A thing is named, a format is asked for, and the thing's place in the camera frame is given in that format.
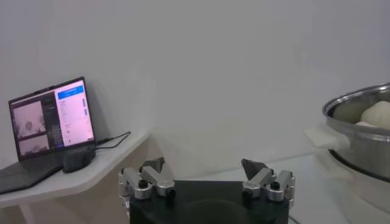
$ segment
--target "blue header bar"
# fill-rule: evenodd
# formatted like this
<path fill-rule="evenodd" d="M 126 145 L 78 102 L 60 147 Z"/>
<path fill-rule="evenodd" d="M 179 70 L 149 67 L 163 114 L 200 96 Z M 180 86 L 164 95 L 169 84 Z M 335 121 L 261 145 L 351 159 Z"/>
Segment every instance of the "blue header bar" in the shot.
<path fill-rule="evenodd" d="M 58 93 L 58 99 L 64 99 L 64 98 L 67 98 L 69 96 L 73 96 L 73 95 L 76 95 L 76 94 L 79 94 L 79 93 L 84 93 L 84 87 L 81 85 L 81 86 L 77 86 L 77 87 L 74 87 L 74 88 L 71 88 L 71 89 L 68 89 L 68 90 L 65 90 L 65 91 L 62 91 L 62 92 L 59 92 Z"/>

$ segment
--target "white pot handle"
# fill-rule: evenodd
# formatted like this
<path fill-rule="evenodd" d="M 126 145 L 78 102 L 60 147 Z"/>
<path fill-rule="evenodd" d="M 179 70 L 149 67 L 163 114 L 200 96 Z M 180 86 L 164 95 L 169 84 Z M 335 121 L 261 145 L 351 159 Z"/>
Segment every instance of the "white pot handle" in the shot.
<path fill-rule="evenodd" d="M 306 129 L 305 134 L 314 146 L 319 149 L 344 150 L 350 148 L 348 137 L 335 131 L 328 125 Z"/>

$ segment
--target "table leg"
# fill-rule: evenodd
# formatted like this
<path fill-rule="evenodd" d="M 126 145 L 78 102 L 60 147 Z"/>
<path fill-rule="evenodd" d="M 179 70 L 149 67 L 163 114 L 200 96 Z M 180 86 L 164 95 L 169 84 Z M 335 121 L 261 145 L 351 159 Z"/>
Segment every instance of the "table leg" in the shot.
<path fill-rule="evenodd" d="M 30 204 L 21 204 L 19 208 L 22 211 L 26 224 L 37 224 Z"/>

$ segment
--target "cable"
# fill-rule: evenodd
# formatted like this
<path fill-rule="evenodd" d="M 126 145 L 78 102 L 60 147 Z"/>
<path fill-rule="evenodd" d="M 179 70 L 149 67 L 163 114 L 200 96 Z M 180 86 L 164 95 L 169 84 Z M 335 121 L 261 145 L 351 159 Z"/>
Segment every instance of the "cable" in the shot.
<path fill-rule="evenodd" d="M 289 216 L 289 219 L 291 219 L 294 223 L 300 224 L 295 218 L 293 218 L 291 215 Z"/>
<path fill-rule="evenodd" d="M 122 143 L 127 137 L 129 137 L 129 135 L 131 134 L 132 132 L 131 131 L 127 131 L 119 136 L 116 136 L 116 137 L 113 137 L 113 138 L 105 138 L 103 140 L 100 140 L 97 142 L 96 145 L 100 145 L 102 143 L 105 143 L 105 142 L 108 142 L 108 141 L 111 141 L 111 140 L 114 140 L 114 139 L 117 139 L 117 138 L 120 138 L 122 136 L 124 136 L 118 143 L 116 143 L 115 145 L 113 146 L 106 146 L 106 147 L 96 147 L 95 150 L 98 150 L 98 149 L 113 149 L 115 147 L 117 147 L 118 145 L 120 145 L 120 143 Z"/>

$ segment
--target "software interface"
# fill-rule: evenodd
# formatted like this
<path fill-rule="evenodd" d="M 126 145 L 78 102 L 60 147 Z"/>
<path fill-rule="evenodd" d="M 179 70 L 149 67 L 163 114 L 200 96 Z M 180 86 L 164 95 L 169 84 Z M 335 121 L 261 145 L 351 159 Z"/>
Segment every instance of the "software interface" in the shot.
<path fill-rule="evenodd" d="M 21 156 L 94 139 L 83 80 L 10 105 Z"/>

